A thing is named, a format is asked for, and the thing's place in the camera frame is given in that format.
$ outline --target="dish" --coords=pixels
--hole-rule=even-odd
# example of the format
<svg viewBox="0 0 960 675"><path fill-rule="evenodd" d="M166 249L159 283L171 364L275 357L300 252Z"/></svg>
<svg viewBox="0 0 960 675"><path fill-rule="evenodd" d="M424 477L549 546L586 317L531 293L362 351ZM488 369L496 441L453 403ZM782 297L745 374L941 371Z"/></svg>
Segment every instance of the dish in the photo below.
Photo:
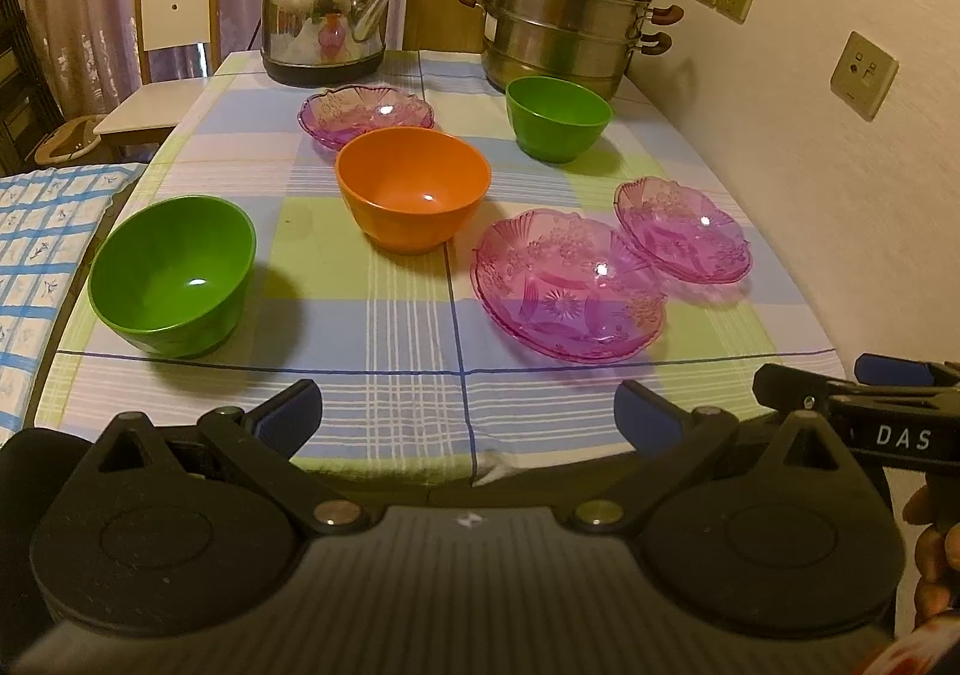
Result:
<svg viewBox="0 0 960 675"><path fill-rule="evenodd" d="M507 85L507 116L531 158L569 163L590 149L613 117L597 93L554 77L520 77Z"/></svg>
<svg viewBox="0 0 960 675"><path fill-rule="evenodd" d="M473 291L504 331L552 358L629 358L664 330L656 271L617 229L552 209L492 224L473 250Z"/></svg>
<svg viewBox="0 0 960 675"><path fill-rule="evenodd" d="M699 190L647 176L620 185L613 208L642 253L678 279L737 282L754 264L738 222Z"/></svg>
<svg viewBox="0 0 960 675"><path fill-rule="evenodd" d="M296 116L301 127L330 149L385 127L433 127L433 108L392 87L352 84L310 96Z"/></svg>
<svg viewBox="0 0 960 675"><path fill-rule="evenodd" d="M239 322L255 253L240 207L213 196L155 203L107 237L90 271L90 304L146 352L202 355Z"/></svg>
<svg viewBox="0 0 960 675"><path fill-rule="evenodd" d="M426 253L453 236L490 187L466 142L419 127L358 136L337 155L337 184L364 234L391 253Z"/></svg>

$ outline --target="pink glass plate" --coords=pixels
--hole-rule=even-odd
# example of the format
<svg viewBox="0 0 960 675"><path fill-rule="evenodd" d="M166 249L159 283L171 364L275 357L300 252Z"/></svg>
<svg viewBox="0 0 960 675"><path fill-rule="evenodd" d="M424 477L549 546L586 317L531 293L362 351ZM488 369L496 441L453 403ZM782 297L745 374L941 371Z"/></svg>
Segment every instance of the pink glass plate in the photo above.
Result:
<svg viewBox="0 0 960 675"><path fill-rule="evenodd" d="M654 268L619 230L576 213L533 209L494 223L470 279L500 328L560 360L622 360L664 330Z"/></svg>
<svg viewBox="0 0 960 675"><path fill-rule="evenodd" d="M296 118L330 149L342 149L350 139L381 127L433 127L433 109L426 101L392 87L362 84L310 96Z"/></svg>
<svg viewBox="0 0 960 675"><path fill-rule="evenodd" d="M754 264L738 222L699 190L647 176L620 185L613 208L642 253L678 279L737 282Z"/></svg>

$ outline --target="orange bowl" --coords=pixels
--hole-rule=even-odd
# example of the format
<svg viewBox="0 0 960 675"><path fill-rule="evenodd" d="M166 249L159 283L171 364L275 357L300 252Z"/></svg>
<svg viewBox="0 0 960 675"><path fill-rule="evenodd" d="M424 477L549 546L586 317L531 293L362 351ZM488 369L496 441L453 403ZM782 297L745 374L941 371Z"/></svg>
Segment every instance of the orange bowl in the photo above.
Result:
<svg viewBox="0 0 960 675"><path fill-rule="evenodd" d="M384 250L426 253L450 239L490 187L490 164L438 130L388 127L337 154L337 184L360 230Z"/></svg>

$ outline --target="stainless steel kettle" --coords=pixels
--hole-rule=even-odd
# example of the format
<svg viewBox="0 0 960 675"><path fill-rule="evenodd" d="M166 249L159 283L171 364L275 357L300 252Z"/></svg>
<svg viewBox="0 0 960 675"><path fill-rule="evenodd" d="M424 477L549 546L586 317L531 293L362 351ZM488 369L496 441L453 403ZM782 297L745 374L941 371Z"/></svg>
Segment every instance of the stainless steel kettle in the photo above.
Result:
<svg viewBox="0 0 960 675"><path fill-rule="evenodd" d="M298 87L376 70L390 0L263 0L261 55L272 79Z"/></svg>

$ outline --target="finger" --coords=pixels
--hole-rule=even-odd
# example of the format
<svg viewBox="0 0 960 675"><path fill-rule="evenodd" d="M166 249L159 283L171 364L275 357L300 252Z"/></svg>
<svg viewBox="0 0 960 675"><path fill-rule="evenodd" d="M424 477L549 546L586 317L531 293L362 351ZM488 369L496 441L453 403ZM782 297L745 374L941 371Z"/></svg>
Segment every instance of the finger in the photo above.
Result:
<svg viewBox="0 0 960 675"><path fill-rule="evenodd" d="M913 595L913 604L917 614L925 619L947 611L950 606L950 590L940 583L928 583L921 580Z"/></svg>
<svg viewBox="0 0 960 675"><path fill-rule="evenodd" d="M904 505L904 520L914 526L933 523L933 501L929 486L923 486Z"/></svg>
<svg viewBox="0 0 960 675"><path fill-rule="evenodd" d="M914 560L920 577L928 583L937 583L947 574L947 553L944 551L944 537L933 526L923 530L917 538Z"/></svg>
<svg viewBox="0 0 960 675"><path fill-rule="evenodd" d="M944 540L944 555L952 569L960 570L960 524L947 532L947 539Z"/></svg>

